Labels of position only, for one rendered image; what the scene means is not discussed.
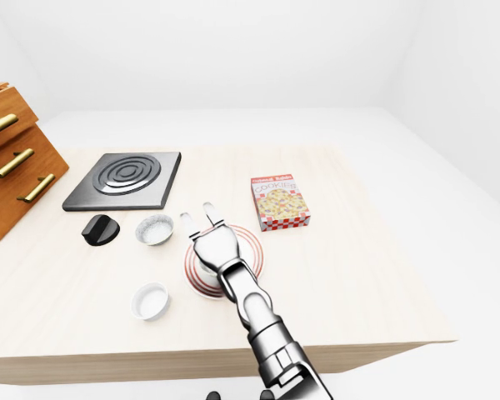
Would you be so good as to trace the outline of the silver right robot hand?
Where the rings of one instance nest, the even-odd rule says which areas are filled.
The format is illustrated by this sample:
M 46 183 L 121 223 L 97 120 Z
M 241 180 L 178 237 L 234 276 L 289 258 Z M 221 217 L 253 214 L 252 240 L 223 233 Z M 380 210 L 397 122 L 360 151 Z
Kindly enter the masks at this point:
M 180 218 L 187 235 L 194 242 L 193 250 L 197 257 L 206 267 L 220 276 L 241 260 L 238 239 L 210 202 L 205 202 L 203 209 L 212 224 L 212 230 L 208 232 L 200 233 L 189 213 L 181 213 Z

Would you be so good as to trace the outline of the white plate with red rings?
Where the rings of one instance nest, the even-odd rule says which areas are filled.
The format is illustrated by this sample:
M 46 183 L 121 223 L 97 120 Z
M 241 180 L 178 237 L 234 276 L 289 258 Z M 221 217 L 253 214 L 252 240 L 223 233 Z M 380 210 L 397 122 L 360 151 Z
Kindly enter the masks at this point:
M 264 264 L 264 253 L 261 242 L 245 227 L 230 224 L 230 228 L 237 235 L 242 259 L 246 261 L 252 273 L 258 278 L 263 272 Z M 193 245 L 189 245 L 185 253 L 183 275 L 190 288 L 205 298 L 216 299 L 224 296 L 217 275 L 207 269 L 198 259 L 193 251 Z

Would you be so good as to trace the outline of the patterned grey bowl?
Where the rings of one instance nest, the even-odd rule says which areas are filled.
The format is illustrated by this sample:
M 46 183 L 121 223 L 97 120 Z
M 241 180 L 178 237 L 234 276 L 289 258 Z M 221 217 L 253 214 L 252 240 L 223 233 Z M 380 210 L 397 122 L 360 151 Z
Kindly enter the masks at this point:
M 136 239 L 148 246 L 165 243 L 173 234 L 173 220 L 165 214 L 156 214 L 142 220 L 135 231 Z

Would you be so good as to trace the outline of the plain white bowl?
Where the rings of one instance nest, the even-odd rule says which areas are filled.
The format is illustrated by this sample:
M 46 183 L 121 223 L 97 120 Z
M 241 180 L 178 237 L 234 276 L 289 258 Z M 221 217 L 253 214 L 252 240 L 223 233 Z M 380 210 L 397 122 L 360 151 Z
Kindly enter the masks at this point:
M 170 303 L 168 290 L 160 282 L 140 287 L 132 297 L 131 312 L 135 318 L 151 322 L 159 319 Z

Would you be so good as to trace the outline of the flat dark stove plate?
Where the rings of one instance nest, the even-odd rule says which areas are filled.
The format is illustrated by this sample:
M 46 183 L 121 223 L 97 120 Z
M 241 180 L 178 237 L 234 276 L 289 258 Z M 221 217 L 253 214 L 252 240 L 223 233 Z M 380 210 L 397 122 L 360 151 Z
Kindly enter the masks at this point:
M 162 209 L 180 152 L 105 153 L 62 204 L 65 211 Z

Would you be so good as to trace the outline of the printed cookie box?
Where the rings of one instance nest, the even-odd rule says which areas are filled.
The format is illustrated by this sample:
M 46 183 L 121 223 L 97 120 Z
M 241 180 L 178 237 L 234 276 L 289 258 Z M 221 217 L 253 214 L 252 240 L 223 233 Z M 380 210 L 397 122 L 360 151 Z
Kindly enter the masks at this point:
M 291 174 L 254 177 L 251 189 L 263 232 L 309 224 L 311 213 Z

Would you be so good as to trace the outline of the round black stove knob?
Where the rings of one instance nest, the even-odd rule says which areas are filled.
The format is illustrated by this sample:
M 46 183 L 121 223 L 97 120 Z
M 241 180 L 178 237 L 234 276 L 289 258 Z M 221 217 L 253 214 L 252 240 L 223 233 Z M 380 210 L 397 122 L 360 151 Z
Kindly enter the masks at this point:
M 110 243 L 120 232 L 118 223 L 105 214 L 95 215 L 82 230 L 82 236 L 91 246 Z

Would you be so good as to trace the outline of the wooden cabinet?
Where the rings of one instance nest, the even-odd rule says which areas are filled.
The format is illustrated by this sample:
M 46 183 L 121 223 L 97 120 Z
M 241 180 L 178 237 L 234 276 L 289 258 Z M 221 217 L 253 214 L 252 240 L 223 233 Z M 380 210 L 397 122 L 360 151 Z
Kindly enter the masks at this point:
M 15 87 L 0 82 L 0 240 L 68 170 Z

